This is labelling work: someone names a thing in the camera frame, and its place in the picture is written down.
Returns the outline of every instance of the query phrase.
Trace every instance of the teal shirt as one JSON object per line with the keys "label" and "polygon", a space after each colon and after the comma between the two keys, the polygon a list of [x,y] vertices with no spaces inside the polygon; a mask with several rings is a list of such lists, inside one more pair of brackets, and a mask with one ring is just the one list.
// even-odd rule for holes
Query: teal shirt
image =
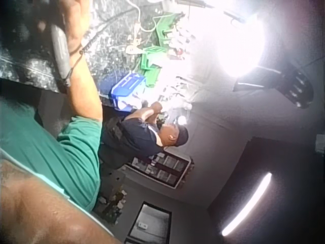
{"label": "teal shirt", "polygon": [[25,104],[0,100],[0,147],[91,211],[100,187],[97,151],[102,123],[72,117],[55,140],[34,120],[34,113]]}

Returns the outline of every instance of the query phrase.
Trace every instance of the baseball cap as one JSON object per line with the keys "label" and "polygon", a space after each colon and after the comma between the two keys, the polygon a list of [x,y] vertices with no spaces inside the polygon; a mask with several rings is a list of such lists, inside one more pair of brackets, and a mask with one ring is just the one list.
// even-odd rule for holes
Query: baseball cap
{"label": "baseball cap", "polygon": [[182,146],[188,141],[188,130],[185,126],[178,125],[177,127],[179,134],[175,146]]}

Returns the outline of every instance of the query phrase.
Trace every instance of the man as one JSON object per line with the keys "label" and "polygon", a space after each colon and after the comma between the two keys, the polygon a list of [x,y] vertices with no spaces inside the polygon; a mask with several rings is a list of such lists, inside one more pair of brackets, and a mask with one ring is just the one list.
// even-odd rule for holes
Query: man
{"label": "man", "polygon": [[100,159],[117,169],[134,157],[145,158],[163,152],[168,146],[182,146],[188,141],[186,127],[171,124],[157,127],[162,106],[159,102],[142,108],[121,121],[104,123]]}
{"label": "man", "polygon": [[110,232],[41,175],[0,149],[0,243],[118,244]]}
{"label": "man", "polygon": [[[89,0],[59,2],[73,67],[80,58],[81,39],[89,26]],[[1,18],[8,21],[10,16],[6,15],[8,11],[2,8]],[[97,151],[103,112],[84,56],[75,65],[70,82],[68,97],[75,116],[57,140],[34,120],[32,107],[1,97],[0,147],[28,169],[64,189],[72,201],[90,211],[100,186]]]}

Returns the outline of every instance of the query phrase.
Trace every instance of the bright light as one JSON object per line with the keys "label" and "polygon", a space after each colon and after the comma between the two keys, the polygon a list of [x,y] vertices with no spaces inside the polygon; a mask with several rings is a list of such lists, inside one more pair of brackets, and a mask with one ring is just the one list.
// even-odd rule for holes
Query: bright light
{"label": "bright light", "polygon": [[249,214],[249,212],[253,209],[253,207],[256,205],[256,203],[259,201],[259,199],[265,192],[266,188],[268,187],[268,185],[271,181],[271,176],[272,176],[272,174],[268,173],[263,178],[258,189],[254,193],[252,198],[249,200],[249,202],[246,204],[246,206],[243,208],[243,210],[241,210],[240,213],[234,218],[234,220],[231,221],[231,223],[228,224],[227,227],[224,228],[224,230],[222,231],[223,236],[229,235]]}
{"label": "bright light", "polygon": [[218,40],[218,55],[225,71],[234,77],[247,74],[257,66],[264,50],[263,25],[255,17],[241,28],[222,28]]}
{"label": "bright light", "polygon": [[183,126],[183,125],[187,124],[186,117],[185,116],[179,116],[178,119],[177,119],[177,123],[180,126]]}

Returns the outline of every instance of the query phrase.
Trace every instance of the table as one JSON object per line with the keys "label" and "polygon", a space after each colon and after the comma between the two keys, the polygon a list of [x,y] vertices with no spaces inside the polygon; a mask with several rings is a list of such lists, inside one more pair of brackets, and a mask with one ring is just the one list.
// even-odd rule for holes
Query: table
{"label": "table", "polygon": [[[40,37],[35,29],[33,7],[28,0],[15,3],[5,10],[11,15],[12,22],[1,22],[2,39],[0,40],[0,78],[32,85],[38,88],[65,93],[66,88],[59,81],[55,70],[48,41]],[[146,0],[133,0],[141,8],[141,23],[145,29],[154,27],[152,17],[162,15],[161,4],[149,4]],[[93,0],[91,2],[91,26],[83,45],[87,44],[103,27],[85,56],[90,72],[98,87],[103,78],[109,76],[109,82],[115,84],[130,70],[137,70],[140,55],[128,55],[126,46],[133,39],[134,25],[138,18],[136,9],[118,17],[111,24],[107,20],[126,10],[133,9],[125,0]],[[140,47],[156,45],[155,32],[140,32]]]}

